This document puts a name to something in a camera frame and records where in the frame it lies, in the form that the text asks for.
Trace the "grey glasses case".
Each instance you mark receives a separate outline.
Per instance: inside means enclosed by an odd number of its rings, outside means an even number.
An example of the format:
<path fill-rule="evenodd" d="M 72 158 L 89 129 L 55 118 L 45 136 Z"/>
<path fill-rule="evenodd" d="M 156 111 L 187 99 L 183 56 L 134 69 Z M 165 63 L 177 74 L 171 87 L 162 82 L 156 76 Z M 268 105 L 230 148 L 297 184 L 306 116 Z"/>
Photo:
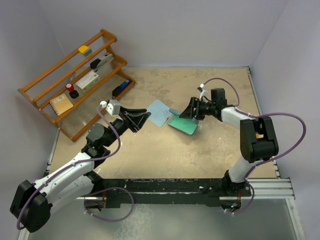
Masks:
<path fill-rule="evenodd" d="M 180 118 L 181 112 L 170 108 L 169 112 L 173 114 L 171 119 L 168 121 L 168 125 L 180 132 L 188 135 L 193 135 L 199 126 L 199 121 L 195 118 Z"/>

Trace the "blue cleaning cloth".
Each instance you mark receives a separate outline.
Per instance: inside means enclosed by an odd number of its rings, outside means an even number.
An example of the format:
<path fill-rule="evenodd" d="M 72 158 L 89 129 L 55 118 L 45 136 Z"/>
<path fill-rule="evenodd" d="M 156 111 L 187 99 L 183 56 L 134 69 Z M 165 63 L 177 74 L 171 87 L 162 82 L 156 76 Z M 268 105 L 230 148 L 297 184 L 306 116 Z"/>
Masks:
<path fill-rule="evenodd" d="M 147 107 L 147 111 L 151 113 L 148 119 L 156 126 L 162 127 L 167 119 L 172 115 L 169 109 L 170 108 L 162 101 L 156 99 Z"/>

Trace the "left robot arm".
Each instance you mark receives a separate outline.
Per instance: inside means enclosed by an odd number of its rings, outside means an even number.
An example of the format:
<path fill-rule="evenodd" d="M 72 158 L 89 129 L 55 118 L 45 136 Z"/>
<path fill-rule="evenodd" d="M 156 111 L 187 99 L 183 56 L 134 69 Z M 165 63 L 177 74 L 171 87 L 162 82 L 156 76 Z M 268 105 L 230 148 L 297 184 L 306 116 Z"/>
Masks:
<path fill-rule="evenodd" d="M 101 194 L 103 184 L 93 179 L 94 169 L 118 153 L 123 133 L 127 130 L 137 133 L 151 116 L 144 108 L 125 108 L 116 100 L 102 101 L 96 111 L 106 125 L 91 126 L 80 152 L 49 175 L 18 185 L 9 209 L 17 219 L 18 230 L 34 233 L 69 201 Z"/>

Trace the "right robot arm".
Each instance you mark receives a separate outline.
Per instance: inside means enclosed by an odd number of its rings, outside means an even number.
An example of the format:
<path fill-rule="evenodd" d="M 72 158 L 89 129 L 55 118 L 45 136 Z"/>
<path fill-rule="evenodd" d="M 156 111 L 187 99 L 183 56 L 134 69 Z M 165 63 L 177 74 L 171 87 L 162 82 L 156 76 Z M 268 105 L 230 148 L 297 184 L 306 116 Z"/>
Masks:
<path fill-rule="evenodd" d="M 268 116 L 252 117 L 237 112 L 236 106 L 227 103 L 223 88 L 211 89 L 210 99 L 203 94 L 199 98 L 191 97 L 188 106 L 179 115 L 183 119 L 198 121 L 204 120 L 205 116 L 213 116 L 239 129 L 241 156 L 235 165 L 225 172 L 221 183 L 223 192 L 233 196 L 248 186 L 246 180 L 250 171 L 279 153 L 273 121 Z"/>

